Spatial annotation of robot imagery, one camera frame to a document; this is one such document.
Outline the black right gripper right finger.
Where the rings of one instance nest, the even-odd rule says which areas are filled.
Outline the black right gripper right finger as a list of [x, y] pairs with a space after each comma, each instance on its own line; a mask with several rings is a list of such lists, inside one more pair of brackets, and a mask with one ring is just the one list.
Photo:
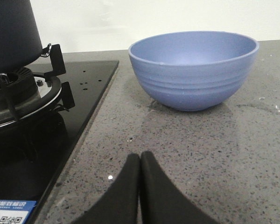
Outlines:
[[141, 154], [140, 205], [144, 224], [216, 224], [171, 182], [154, 154]]

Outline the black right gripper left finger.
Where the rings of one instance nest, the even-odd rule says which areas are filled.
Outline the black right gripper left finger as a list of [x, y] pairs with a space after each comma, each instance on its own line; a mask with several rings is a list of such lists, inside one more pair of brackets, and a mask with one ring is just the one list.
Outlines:
[[102, 197], [74, 224], [135, 224], [138, 212], [140, 158], [129, 154], [126, 162]]

